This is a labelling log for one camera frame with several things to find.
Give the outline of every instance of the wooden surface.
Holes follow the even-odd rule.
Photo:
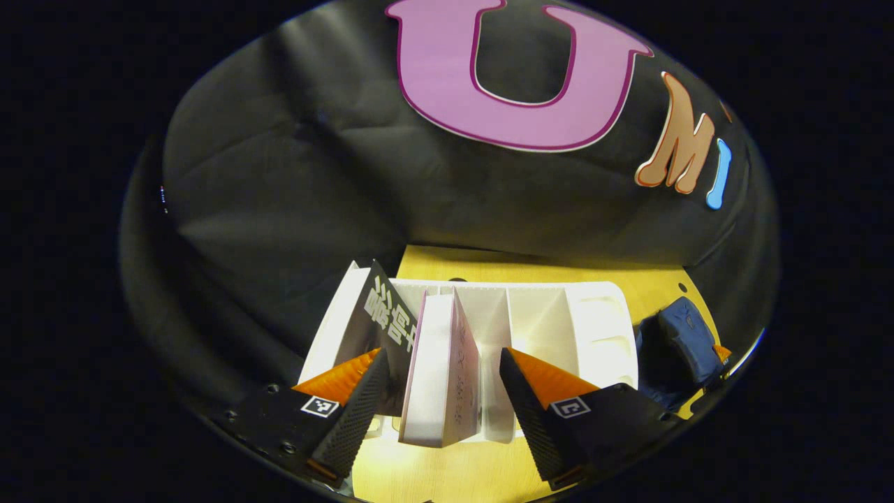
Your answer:
[[[559,263],[493,251],[410,245],[397,277],[435,281],[461,277],[493,283],[612,281],[624,293],[633,325],[685,295],[720,343],[704,299],[679,267],[656,269],[602,261]],[[680,409],[681,417],[691,416],[689,404],[699,396],[701,392]],[[551,493],[549,484],[540,480],[524,438],[508,445],[481,442],[421,448],[398,443],[395,423],[386,421],[382,436],[366,439],[360,447],[353,469],[357,498],[376,503],[422,503],[429,499],[434,503],[510,503]]]

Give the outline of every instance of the white plastic tray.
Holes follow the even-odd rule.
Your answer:
[[[465,442],[509,443],[515,414],[500,379],[500,351],[508,346],[571,372],[600,388],[638,386],[637,347],[627,302],[611,282],[467,283],[392,279],[418,315],[422,293],[455,287],[478,346],[481,431]],[[391,421],[380,421],[384,428]],[[381,431],[371,432],[378,436]]]

